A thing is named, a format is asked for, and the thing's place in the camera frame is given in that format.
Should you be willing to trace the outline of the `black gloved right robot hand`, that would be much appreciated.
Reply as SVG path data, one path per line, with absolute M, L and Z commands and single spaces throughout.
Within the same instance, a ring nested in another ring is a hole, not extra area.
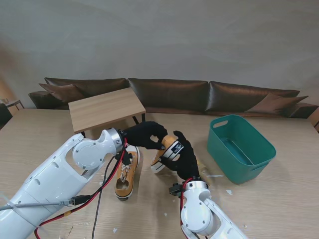
M 197 166 L 197 160 L 190 142 L 185 138 L 182 132 L 175 130 L 174 135 L 177 136 L 177 140 L 183 145 L 183 149 L 180 151 L 180 157 L 177 161 L 172 161 L 164 156 L 160 156 L 160 161 L 168 169 L 176 171 L 177 175 L 187 180 L 190 178 L 198 178 L 199 170 Z

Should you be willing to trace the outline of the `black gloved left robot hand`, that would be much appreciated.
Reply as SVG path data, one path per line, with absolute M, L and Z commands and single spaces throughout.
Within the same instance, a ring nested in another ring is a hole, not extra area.
M 156 150 L 164 150 L 161 141 L 166 135 L 167 130 L 155 121 L 141 122 L 123 131 L 128 144 Z

